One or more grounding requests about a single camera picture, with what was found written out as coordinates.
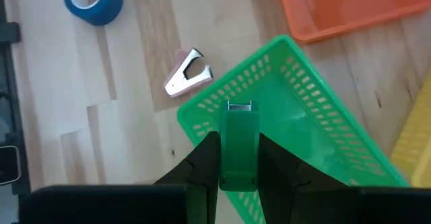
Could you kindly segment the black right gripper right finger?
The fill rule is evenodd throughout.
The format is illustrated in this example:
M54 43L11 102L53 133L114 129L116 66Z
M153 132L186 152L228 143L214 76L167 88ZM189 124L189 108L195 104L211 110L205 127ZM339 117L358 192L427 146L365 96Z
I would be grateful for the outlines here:
M431 188L348 186L260 136L266 224L431 224Z

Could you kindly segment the black frame clamp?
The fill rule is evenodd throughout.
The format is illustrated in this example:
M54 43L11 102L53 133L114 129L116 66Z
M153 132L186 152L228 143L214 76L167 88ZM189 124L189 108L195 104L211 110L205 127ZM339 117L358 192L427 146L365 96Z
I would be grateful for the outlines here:
M0 24L0 43L17 43L21 41L20 25L17 22Z

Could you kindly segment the orange plastic basket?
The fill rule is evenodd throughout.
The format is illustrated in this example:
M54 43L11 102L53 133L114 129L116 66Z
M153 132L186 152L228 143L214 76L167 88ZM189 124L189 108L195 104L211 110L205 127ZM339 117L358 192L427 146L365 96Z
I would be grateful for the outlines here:
M431 0L281 0L292 36L310 43L431 8Z

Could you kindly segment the black aluminium table frame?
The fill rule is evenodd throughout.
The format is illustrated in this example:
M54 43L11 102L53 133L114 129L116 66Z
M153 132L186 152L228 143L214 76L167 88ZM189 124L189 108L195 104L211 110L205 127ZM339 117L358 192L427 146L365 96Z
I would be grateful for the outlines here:
M0 24L5 22L12 21L7 18L5 0L0 0ZM12 57L12 45L17 43L0 43L0 146L13 145L20 151L21 178L2 186L10 186L11 193L22 198L31 189Z

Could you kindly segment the yellow plastic basket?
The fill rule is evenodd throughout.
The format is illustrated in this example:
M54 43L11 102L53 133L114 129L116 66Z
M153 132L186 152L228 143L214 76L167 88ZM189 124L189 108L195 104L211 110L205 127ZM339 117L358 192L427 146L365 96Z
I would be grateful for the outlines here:
M412 186L431 187L431 71L394 146L391 161Z

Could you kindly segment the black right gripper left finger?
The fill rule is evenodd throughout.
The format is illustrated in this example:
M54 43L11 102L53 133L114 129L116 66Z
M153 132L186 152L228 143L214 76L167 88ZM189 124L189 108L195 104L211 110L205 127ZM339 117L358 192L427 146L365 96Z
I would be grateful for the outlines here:
M41 188L20 205L19 224L214 224L219 171L211 132L153 184Z

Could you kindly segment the pink staple remover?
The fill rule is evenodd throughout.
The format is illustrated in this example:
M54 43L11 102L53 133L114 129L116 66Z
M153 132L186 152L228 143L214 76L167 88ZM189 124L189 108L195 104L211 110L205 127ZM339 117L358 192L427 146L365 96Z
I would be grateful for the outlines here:
M213 79L213 73L209 65L205 65L198 75L194 77L187 76L186 70L199 58L203 58L203 55L196 48L192 48L185 54L184 59L179 60L173 68L164 83L164 89L171 98L187 94L192 89Z

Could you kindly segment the dark blue tape roll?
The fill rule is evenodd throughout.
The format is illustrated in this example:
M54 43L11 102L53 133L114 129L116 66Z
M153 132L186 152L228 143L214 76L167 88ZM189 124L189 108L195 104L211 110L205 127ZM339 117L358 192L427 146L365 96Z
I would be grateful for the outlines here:
M74 16L93 26L104 26L120 13L123 0L64 0L64 4Z

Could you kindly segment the green plastic basket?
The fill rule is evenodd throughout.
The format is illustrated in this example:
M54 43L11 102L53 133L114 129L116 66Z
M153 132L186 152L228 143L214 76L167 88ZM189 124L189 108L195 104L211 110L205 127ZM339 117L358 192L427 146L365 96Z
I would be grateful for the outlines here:
M226 102L258 103L261 132L349 186L404 188L406 181L322 79L296 43L280 35L182 105L192 144L220 128Z

